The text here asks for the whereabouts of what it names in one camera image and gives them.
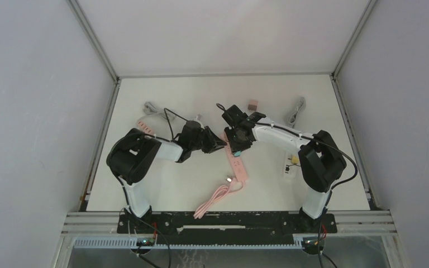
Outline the pink power strip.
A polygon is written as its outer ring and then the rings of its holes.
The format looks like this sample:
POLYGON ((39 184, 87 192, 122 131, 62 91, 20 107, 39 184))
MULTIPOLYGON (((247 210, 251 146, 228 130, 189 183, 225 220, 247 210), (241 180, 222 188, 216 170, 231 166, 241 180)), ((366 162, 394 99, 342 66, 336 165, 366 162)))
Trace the pink power strip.
POLYGON ((232 168, 234 178, 239 183, 246 183, 248 180, 247 171, 244 167, 244 163, 242 162, 242 159, 239 156, 235 156, 231 151, 231 145, 228 142, 227 136, 225 133, 222 134, 223 140, 227 143, 225 146, 225 153, 227 155, 228 161, 230 163, 230 166, 232 168))

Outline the yellow plug adapter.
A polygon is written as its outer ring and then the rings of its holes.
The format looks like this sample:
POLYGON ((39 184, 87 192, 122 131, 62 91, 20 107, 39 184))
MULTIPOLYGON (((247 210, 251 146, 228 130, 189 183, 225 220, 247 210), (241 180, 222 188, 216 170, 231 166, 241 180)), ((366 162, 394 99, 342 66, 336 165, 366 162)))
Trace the yellow plug adapter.
POLYGON ((297 158, 296 156, 292 156, 290 162, 293 165, 297 165, 299 164, 299 158, 297 158))

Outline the white power strip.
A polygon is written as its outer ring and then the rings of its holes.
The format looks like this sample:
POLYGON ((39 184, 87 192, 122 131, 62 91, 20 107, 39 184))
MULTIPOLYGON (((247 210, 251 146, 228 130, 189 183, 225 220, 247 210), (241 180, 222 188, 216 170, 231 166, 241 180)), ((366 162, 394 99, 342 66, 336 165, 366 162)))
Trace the white power strip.
POLYGON ((293 155, 291 153, 285 153, 283 178, 285 180, 294 180, 297 177, 297 171, 300 168, 300 162, 297 165, 291 164, 290 160, 293 155))
POLYGON ((137 120, 137 129, 148 135, 154 135, 154 130, 144 122, 144 117, 137 120))

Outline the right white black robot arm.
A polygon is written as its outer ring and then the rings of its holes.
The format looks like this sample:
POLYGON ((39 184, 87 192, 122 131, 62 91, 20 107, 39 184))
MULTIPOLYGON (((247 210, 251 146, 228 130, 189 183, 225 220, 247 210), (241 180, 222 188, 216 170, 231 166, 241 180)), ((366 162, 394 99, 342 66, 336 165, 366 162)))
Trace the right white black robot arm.
POLYGON ((216 105, 228 126, 225 128, 227 142, 234 157, 249 149, 255 141, 269 143, 296 155, 307 184, 306 200, 300 214, 301 227, 307 232, 317 231, 323 223, 333 189, 340 185, 340 177, 353 159, 341 151, 332 136, 321 130, 308 133, 278 124, 260 112, 247 114, 238 106, 225 108, 216 105))

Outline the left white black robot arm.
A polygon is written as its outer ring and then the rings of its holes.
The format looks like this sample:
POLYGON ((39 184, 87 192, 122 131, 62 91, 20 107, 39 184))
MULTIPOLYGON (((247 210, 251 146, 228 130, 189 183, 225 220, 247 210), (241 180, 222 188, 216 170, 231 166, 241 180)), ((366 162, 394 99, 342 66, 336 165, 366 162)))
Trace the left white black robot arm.
POLYGON ((168 123, 172 138, 167 140, 133 128, 119 139, 111 148, 106 164, 112 175, 121 185, 126 210, 132 214, 131 226, 140 233, 147 232, 152 226, 149 200, 141 186, 141 181, 156 159, 183 163, 191 157, 193 151, 211 154, 227 146, 227 142, 218 137, 199 120, 185 120, 178 134, 174 134, 168 123))

